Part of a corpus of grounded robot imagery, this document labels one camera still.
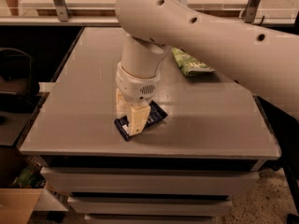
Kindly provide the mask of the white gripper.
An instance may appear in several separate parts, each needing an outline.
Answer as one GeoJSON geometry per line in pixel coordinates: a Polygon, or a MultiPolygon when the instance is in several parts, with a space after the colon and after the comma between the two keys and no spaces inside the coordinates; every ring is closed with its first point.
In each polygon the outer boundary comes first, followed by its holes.
{"type": "Polygon", "coordinates": [[[150,100],[157,91],[160,75],[152,78],[139,78],[129,75],[121,66],[117,65],[116,72],[116,112],[117,118],[127,117],[129,121],[128,133],[134,136],[143,132],[150,115],[150,106],[141,100],[150,100]]]}

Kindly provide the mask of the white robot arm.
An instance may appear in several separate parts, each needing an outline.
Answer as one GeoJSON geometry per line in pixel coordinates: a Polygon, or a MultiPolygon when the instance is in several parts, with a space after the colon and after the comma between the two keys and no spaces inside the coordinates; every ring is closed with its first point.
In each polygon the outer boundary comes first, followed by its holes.
{"type": "Polygon", "coordinates": [[[170,48],[182,49],[299,119],[299,36],[196,12],[186,0],[116,0],[127,36],[116,82],[141,133],[170,48]]]}

